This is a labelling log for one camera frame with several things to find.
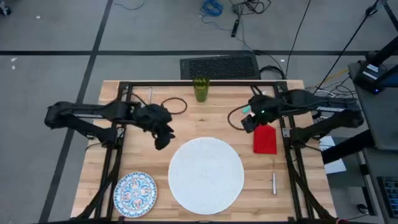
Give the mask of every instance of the green cup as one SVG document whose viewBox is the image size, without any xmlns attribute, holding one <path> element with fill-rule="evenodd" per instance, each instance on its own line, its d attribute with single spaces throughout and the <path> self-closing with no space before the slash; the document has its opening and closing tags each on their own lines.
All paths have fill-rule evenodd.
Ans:
<svg viewBox="0 0 398 224">
<path fill-rule="evenodd" d="M 196 78 L 193 80 L 193 91 L 198 102 L 204 102 L 207 99 L 210 81 L 208 78 Z"/>
</svg>

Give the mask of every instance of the blue cable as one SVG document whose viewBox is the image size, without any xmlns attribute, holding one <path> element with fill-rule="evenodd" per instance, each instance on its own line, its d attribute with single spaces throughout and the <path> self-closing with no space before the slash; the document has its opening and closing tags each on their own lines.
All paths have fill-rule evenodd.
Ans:
<svg viewBox="0 0 398 224">
<path fill-rule="evenodd" d="M 209 16 L 219 16 L 223 13 L 223 5 L 217 0 L 204 0 L 201 11 Z"/>
</svg>

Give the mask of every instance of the wooden table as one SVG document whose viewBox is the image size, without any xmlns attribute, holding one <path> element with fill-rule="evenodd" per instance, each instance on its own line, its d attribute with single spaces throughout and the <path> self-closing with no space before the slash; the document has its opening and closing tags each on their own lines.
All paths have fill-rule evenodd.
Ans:
<svg viewBox="0 0 398 224">
<path fill-rule="evenodd" d="M 259 88 L 264 90 L 267 95 L 274 96 L 273 88 L 261 86 L 261 81 L 259 81 Z M 118 86 L 119 81 L 104 81 L 99 103 L 106 104 L 114 100 Z M 300 80 L 289 80 L 287 86 L 290 90 L 304 88 L 303 82 Z M 252 91 L 248 86 L 210 86 L 208 99 L 204 103 L 196 101 L 191 86 L 134 87 L 134 93 L 146 102 L 149 102 L 151 92 L 152 103 L 159 104 L 167 98 L 176 96 L 183 98 L 188 103 L 188 109 L 184 114 L 173 115 L 170 126 L 175 130 L 176 138 L 171 140 L 170 144 L 161 151 L 155 149 L 150 133 L 143 133 L 141 129 L 134 126 L 127 127 L 119 178 L 134 171 L 146 172 L 155 179 L 159 193 L 153 209 L 138 219 L 155 221 L 286 221 L 287 217 L 295 216 L 279 121 L 270 124 L 277 129 L 277 155 L 254 154 L 253 133 L 237 131 L 227 123 L 227 114 L 232 109 L 246 104 L 252 97 Z M 165 106 L 171 112 L 183 109 L 183 104 L 177 100 L 170 101 Z M 241 126 L 240 120 L 243 117 L 242 112 L 237 111 L 232 115 L 231 121 L 233 124 Z M 295 123 L 298 127 L 309 126 L 312 124 L 312 117 L 310 113 L 295 116 Z M 103 120 L 97 120 L 95 124 L 102 127 L 111 125 L 110 122 Z M 244 167 L 245 180 L 241 194 L 228 209 L 215 215 L 197 215 L 184 209 L 173 198 L 167 182 L 169 163 L 175 151 L 185 142 L 203 136 L 218 138 L 230 144 L 239 154 Z M 318 147 L 318 143 L 315 141 L 310 141 L 308 145 Z M 105 151 L 101 146 L 93 146 L 87 150 L 72 217 L 81 213 L 97 192 L 100 186 Z M 335 216 L 321 154 L 306 148 L 302 149 L 302 156 L 310 190 L 330 214 Z M 272 194 L 273 172 L 276 173 L 277 195 Z M 306 217 L 303 195 L 299 188 L 298 191 L 303 215 Z M 108 197 L 109 191 L 104 197 L 103 214 L 106 211 Z M 113 220 L 116 220 L 118 216 L 118 211 L 114 209 Z"/>
</svg>

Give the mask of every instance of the blue and white plate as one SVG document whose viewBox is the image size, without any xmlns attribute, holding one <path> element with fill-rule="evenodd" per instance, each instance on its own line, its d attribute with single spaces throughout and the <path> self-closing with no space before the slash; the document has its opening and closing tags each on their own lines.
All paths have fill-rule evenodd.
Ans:
<svg viewBox="0 0 398 224">
<path fill-rule="evenodd" d="M 144 172 L 125 175 L 113 192 L 113 202 L 120 214 L 137 218 L 155 205 L 157 197 L 154 179 Z"/>
</svg>

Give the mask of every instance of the white paper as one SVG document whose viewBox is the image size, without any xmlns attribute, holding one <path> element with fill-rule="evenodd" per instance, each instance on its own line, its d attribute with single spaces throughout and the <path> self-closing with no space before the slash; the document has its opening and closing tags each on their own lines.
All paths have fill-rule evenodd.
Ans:
<svg viewBox="0 0 398 224">
<path fill-rule="evenodd" d="M 331 136 L 325 136 L 320 139 L 319 149 L 324 151 L 329 149 L 330 147 L 335 146 L 335 142 Z M 331 162 L 325 165 L 326 174 L 333 174 L 337 172 L 344 172 L 347 168 L 344 165 L 343 160 L 339 159 L 335 162 Z"/>
</svg>

